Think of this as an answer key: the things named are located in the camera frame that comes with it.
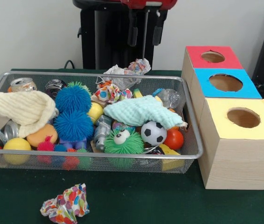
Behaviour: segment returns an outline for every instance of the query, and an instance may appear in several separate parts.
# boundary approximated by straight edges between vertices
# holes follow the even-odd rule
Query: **red box top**
[[[228,46],[187,46],[195,69],[243,69],[239,59]]]

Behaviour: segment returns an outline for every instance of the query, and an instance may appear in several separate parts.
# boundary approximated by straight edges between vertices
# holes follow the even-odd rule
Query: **soccer ball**
[[[166,129],[155,121],[149,121],[141,127],[141,138],[151,146],[162,144],[167,137]]]

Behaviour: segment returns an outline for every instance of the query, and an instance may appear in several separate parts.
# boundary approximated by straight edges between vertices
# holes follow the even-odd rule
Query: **black cable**
[[[71,63],[72,69],[75,69],[74,63],[71,60],[67,60],[65,66],[63,68],[66,69],[69,63]]]

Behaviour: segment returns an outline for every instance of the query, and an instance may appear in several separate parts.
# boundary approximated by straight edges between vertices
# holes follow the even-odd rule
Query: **purple toy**
[[[64,141],[60,139],[59,143],[65,146],[66,148],[73,148],[76,150],[79,150],[82,148],[86,149],[86,138],[84,138],[82,141]]]

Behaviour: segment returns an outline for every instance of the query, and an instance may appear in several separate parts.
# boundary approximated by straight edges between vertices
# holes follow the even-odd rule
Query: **green spiky ball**
[[[86,85],[83,85],[81,82],[77,82],[77,81],[68,83],[68,87],[71,87],[71,86],[74,86],[74,85],[77,85],[80,88],[85,89],[88,92],[88,94],[90,95],[90,97],[91,97],[91,92],[90,92],[89,88]]]
[[[119,130],[114,130],[105,139],[104,146],[106,153],[115,154],[140,154],[143,153],[144,143],[139,133],[132,132],[130,137],[120,145],[115,144],[114,136],[119,133]],[[130,168],[133,165],[134,158],[109,158],[111,164],[118,168]]]
[[[88,153],[84,148],[77,150],[76,152],[78,153]],[[80,162],[78,164],[79,169],[88,169],[93,163],[93,158],[91,157],[84,157],[84,156],[79,156],[78,157]]]

